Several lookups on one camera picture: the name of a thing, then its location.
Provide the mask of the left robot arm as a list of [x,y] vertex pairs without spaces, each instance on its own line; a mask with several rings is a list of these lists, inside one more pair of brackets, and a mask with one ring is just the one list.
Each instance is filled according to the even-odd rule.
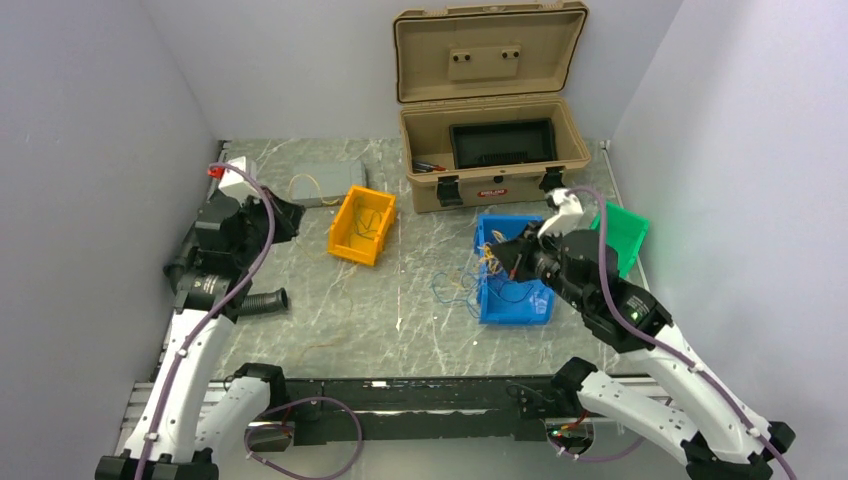
[[248,424],[288,401],[281,367],[247,363],[208,412],[214,365],[242,315],[285,309],[282,290],[252,295],[250,268],[299,233],[305,207],[276,196],[269,206],[214,193],[163,271],[175,295],[169,338],[140,418],[97,479],[216,479],[218,463]]

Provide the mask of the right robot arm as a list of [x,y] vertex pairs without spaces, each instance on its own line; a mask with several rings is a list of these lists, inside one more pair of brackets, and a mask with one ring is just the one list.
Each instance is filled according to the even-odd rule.
[[666,392],[661,404],[574,357],[552,384],[582,408],[617,421],[677,460],[691,479],[769,479],[796,435],[734,395],[691,348],[668,310],[617,272],[599,230],[544,235],[531,222],[491,252],[516,282],[538,280],[570,304],[592,335],[640,365]]

